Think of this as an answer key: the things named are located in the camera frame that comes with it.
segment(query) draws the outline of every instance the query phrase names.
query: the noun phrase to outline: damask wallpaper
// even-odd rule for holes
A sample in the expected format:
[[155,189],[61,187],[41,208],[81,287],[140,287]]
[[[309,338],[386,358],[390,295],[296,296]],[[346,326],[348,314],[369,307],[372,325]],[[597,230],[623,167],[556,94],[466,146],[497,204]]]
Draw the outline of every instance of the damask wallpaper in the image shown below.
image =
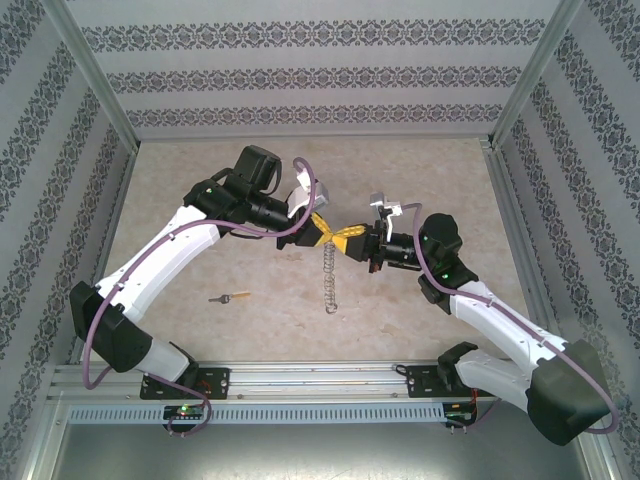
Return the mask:
[[129,155],[37,0],[0,0],[0,479],[20,468],[71,285],[96,275]]
[[558,0],[70,0],[138,136],[488,134]]
[[562,332],[600,351],[625,478],[640,478],[639,27],[637,2],[585,2],[502,145]]

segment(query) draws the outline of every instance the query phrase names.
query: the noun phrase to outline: wall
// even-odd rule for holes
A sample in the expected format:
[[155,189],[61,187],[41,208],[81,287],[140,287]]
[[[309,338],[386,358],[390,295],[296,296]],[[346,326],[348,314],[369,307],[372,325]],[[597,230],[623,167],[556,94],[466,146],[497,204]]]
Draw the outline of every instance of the wall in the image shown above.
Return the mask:
[[601,354],[622,413],[611,435],[640,477],[640,17],[585,2],[502,154],[547,293],[569,339]]
[[0,479],[20,465],[71,285],[96,274],[129,155],[40,3],[0,0]]
[[491,132],[557,0],[75,0],[143,139]]

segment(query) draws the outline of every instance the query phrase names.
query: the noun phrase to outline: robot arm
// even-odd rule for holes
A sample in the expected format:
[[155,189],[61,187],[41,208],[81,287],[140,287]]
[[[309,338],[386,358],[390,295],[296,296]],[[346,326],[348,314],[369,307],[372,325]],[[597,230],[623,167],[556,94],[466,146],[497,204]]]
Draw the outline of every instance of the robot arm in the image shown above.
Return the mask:
[[[192,226],[173,235],[176,229],[201,220],[223,220],[235,224],[245,222],[268,230],[284,231],[295,225],[306,208],[318,209],[328,202],[324,186],[315,184],[315,198],[310,199],[311,185],[306,170],[298,173],[300,186],[287,202],[270,197],[265,191],[277,173],[280,159],[258,147],[243,150],[236,166],[224,169],[210,179],[196,184],[184,198],[184,206],[140,252],[126,265],[104,278],[95,287],[85,282],[76,285],[70,295],[76,334],[87,339],[89,328],[107,295],[115,293],[96,330],[92,348],[117,372],[137,369],[191,387],[198,364],[173,343],[152,338],[136,324],[162,289],[200,252],[229,233],[229,228],[213,224]],[[226,178],[223,185],[218,183]],[[306,225],[293,235],[303,234]],[[140,262],[144,252],[169,235],[170,241],[153,250],[133,271],[125,285],[120,285],[124,272]]]
[[[363,225],[365,233],[360,237],[348,239],[345,253],[355,260],[369,261],[371,273],[380,271],[385,262],[396,268],[421,271],[413,236],[393,232],[389,221],[390,216],[402,214],[402,207],[388,202],[383,194],[372,195],[371,205],[378,220],[373,226]],[[423,274],[418,283],[425,298],[475,327],[510,359],[494,358],[468,342],[457,345],[438,358],[438,374],[447,388],[477,388],[516,405],[547,439],[558,445],[567,444],[609,413],[600,394],[547,345],[586,371],[608,395],[594,347],[584,341],[569,343],[545,331],[497,298],[458,257],[462,239],[450,215],[430,215],[419,235],[421,254],[436,282],[476,296],[443,293]],[[488,299],[489,304],[478,301],[478,297]],[[537,338],[525,328],[535,332]]]

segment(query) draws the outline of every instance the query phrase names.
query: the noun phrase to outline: perforated metal strip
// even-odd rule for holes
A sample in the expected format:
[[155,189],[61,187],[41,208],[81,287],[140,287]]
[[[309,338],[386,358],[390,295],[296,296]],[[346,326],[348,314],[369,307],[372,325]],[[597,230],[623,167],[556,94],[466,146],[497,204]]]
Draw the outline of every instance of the perforated metal strip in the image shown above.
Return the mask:
[[[75,425],[162,423],[161,405],[80,405],[71,409]],[[413,423],[445,421],[442,403],[407,405],[214,405],[210,423],[232,424],[336,424]],[[198,423],[197,420],[176,420]]]

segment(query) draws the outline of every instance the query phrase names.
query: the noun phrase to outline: small screwdriver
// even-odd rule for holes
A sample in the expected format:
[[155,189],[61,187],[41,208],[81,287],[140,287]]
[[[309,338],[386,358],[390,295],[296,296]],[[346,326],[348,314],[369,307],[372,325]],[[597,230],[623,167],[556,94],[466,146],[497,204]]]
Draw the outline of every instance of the small screwdriver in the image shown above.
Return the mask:
[[220,295],[218,298],[210,298],[209,302],[220,302],[224,305],[225,303],[229,303],[232,298],[248,297],[249,295],[251,295],[250,292],[232,293],[230,295],[229,294]]

